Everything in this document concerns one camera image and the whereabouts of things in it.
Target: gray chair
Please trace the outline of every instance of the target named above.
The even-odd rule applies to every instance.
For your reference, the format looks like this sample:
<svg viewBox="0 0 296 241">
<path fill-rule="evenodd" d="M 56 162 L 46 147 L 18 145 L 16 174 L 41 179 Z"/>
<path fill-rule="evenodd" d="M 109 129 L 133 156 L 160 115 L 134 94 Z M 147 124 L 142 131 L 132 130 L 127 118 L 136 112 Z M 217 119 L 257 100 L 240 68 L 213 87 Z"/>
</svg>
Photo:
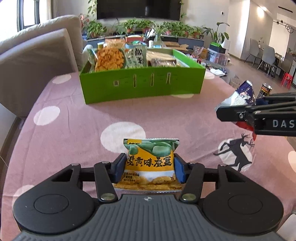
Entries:
<svg viewBox="0 0 296 241">
<path fill-rule="evenodd" d="M 260 66 L 262 65 L 262 63 L 266 63 L 269 65 L 269 69 L 267 72 L 267 76 L 269 75 L 269 72 L 271 70 L 271 68 L 274 68 L 274 75 L 273 77 L 275 77 L 275 73 L 276 73 L 276 69 L 277 66 L 274 64 L 276 57 L 274 56 L 275 52 L 274 52 L 274 48 L 270 47 L 270 46 L 266 46 L 263 50 L 263 55 L 262 55 L 262 61 L 258 67 L 258 69 L 260 68 Z"/>
<path fill-rule="evenodd" d="M 250 54 L 246 58 L 244 63 L 247 61 L 247 59 L 250 57 L 250 55 L 253 55 L 255 57 L 254 61 L 253 61 L 253 64 L 252 64 L 252 67 L 253 67 L 253 65 L 254 65 L 254 63 L 256 61 L 256 58 L 259 58 L 259 59 L 262 58 L 262 55 L 260 54 L 260 48 L 259 48 L 259 44 L 258 44 L 257 40 L 250 39 Z"/>
</svg>

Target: cardboard box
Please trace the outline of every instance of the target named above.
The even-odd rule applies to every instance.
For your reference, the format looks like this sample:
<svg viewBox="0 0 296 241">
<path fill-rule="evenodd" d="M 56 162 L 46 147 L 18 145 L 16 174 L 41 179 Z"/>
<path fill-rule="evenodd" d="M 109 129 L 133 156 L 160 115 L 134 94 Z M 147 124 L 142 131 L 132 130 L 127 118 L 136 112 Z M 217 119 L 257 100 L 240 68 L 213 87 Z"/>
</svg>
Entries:
<svg viewBox="0 0 296 241">
<path fill-rule="evenodd" d="M 187 64 L 189 68 L 145 67 L 89 73 L 90 63 L 88 62 L 80 73 L 85 103 L 200 93 L 205 76 L 203 66 L 177 50 L 148 49 L 148 51 L 171 54 Z"/>
</svg>

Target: chair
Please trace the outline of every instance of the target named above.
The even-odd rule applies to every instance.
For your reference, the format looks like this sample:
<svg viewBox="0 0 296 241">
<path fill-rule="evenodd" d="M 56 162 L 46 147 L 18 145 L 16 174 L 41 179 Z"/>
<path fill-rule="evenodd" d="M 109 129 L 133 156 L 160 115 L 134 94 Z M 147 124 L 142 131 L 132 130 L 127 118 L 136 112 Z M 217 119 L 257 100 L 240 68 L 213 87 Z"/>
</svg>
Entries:
<svg viewBox="0 0 296 241">
<path fill-rule="evenodd" d="M 290 69 L 291 69 L 291 66 L 292 66 L 292 61 L 289 60 L 289 59 L 286 57 L 285 60 L 279 64 L 278 67 L 279 67 L 282 71 L 284 71 L 285 73 L 289 73 L 289 72 L 290 72 Z"/>
<path fill-rule="evenodd" d="M 272 48 L 270 46 L 266 46 L 264 48 L 263 55 L 262 55 L 262 61 L 259 65 L 258 69 L 260 68 L 260 66 L 262 65 L 263 62 L 267 63 L 269 65 L 267 76 L 269 75 L 271 68 L 274 68 L 273 77 L 275 77 L 277 66 L 274 64 L 274 61 L 276 60 L 276 57 L 274 55 L 275 55 L 274 48 Z"/>
<path fill-rule="evenodd" d="M 0 103 L 27 117 L 48 82 L 82 68 L 78 16 L 51 19 L 0 42 Z"/>
<path fill-rule="evenodd" d="M 293 81 L 293 76 L 289 75 L 288 73 L 285 73 L 283 80 L 281 81 L 281 85 L 283 86 L 287 82 L 286 87 L 289 90 L 291 87 L 292 81 Z"/>
<path fill-rule="evenodd" d="M 250 54 L 249 56 L 246 58 L 246 60 L 244 61 L 244 63 L 247 61 L 247 59 L 250 57 L 250 55 L 253 55 L 255 57 L 254 61 L 253 61 L 253 64 L 252 64 L 252 67 L 256 61 L 256 58 L 259 58 L 261 59 L 262 58 L 262 55 L 260 56 L 260 49 L 259 49 L 259 44 L 257 42 L 257 40 L 254 40 L 254 39 L 250 39 Z"/>
</svg>

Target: screw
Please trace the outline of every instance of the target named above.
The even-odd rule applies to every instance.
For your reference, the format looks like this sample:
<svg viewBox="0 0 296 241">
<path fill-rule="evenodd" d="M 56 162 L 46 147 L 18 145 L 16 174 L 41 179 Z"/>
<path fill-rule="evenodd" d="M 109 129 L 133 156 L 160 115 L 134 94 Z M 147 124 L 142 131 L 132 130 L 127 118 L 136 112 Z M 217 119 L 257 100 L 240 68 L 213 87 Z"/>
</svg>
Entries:
<svg viewBox="0 0 296 241">
<path fill-rule="evenodd" d="M 196 196 L 192 193 L 186 193 L 186 194 L 182 195 L 182 199 L 184 201 L 193 201 L 196 199 Z"/>
<path fill-rule="evenodd" d="M 115 199 L 115 195 L 113 193 L 104 193 L 102 194 L 101 199 L 110 202 Z"/>
</svg>

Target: packaged food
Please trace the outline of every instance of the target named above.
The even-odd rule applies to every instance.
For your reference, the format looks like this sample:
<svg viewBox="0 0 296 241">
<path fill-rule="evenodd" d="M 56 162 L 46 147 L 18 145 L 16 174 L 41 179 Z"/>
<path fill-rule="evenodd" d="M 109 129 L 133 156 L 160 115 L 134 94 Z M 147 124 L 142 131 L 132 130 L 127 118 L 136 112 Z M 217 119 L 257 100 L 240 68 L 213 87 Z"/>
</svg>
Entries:
<svg viewBox="0 0 296 241">
<path fill-rule="evenodd" d="M 229 98 L 222 101 L 222 103 L 215 108 L 215 111 L 221 106 L 235 105 L 256 105 L 256 97 L 250 81 L 246 80 L 243 82 Z M 248 125 L 245 121 L 234 122 L 234 124 L 243 129 L 254 131 L 254 128 Z"/>
<path fill-rule="evenodd" d="M 125 59 L 122 50 L 115 47 L 105 47 L 97 52 L 98 60 L 95 71 L 121 69 L 124 67 Z"/>
<path fill-rule="evenodd" d="M 162 60 L 162 59 L 152 59 L 150 61 L 152 67 L 176 67 L 176 60 Z"/>
<path fill-rule="evenodd" d="M 121 49 L 125 43 L 124 39 L 105 39 L 104 47 Z"/>
<path fill-rule="evenodd" d="M 174 151 L 178 139 L 124 139 L 128 157 L 121 181 L 115 188 L 149 191 L 176 191 Z"/>
<path fill-rule="evenodd" d="M 161 60 L 168 60 L 168 61 L 176 60 L 176 58 L 170 54 L 147 51 L 147 61 L 151 61 L 152 59 L 161 59 Z"/>
<path fill-rule="evenodd" d="M 193 58 L 197 58 L 198 59 L 199 58 L 199 55 L 202 53 L 203 49 L 204 49 L 204 47 L 194 46 L 193 52 L 192 52 L 191 56 Z"/>
<path fill-rule="evenodd" d="M 147 67 L 146 53 L 146 45 L 133 45 L 125 49 L 126 69 Z"/>
</svg>

